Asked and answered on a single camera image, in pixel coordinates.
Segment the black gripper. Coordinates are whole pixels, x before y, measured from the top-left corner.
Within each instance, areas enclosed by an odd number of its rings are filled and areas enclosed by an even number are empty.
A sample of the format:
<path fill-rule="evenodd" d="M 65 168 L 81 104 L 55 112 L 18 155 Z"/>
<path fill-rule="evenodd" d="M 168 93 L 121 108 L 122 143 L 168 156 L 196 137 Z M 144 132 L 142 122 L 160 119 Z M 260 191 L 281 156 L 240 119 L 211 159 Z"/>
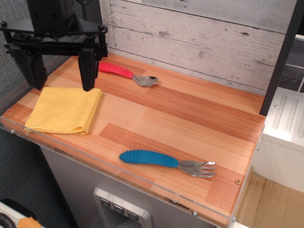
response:
<path fill-rule="evenodd" d="M 10 54 L 26 82 L 41 90 L 47 80 L 42 55 L 77 56 L 84 91 L 95 86 L 97 61 L 108 56 L 105 34 L 108 28 L 77 19 L 63 32 L 35 31 L 30 19 L 1 21 L 0 30 Z"/>

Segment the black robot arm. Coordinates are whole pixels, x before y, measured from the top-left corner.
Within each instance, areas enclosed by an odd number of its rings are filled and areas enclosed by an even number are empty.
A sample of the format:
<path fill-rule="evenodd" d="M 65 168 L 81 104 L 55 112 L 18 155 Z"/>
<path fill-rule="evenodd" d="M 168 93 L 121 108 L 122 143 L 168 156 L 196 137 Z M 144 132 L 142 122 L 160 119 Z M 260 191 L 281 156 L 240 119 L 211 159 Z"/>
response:
<path fill-rule="evenodd" d="M 47 80 L 43 55 L 77 56 L 82 86 L 95 86 L 98 64 L 108 56 L 107 26 L 76 16 L 72 0 L 28 0 L 30 18 L 1 21 L 5 48 L 27 83 L 41 90 Z"/>

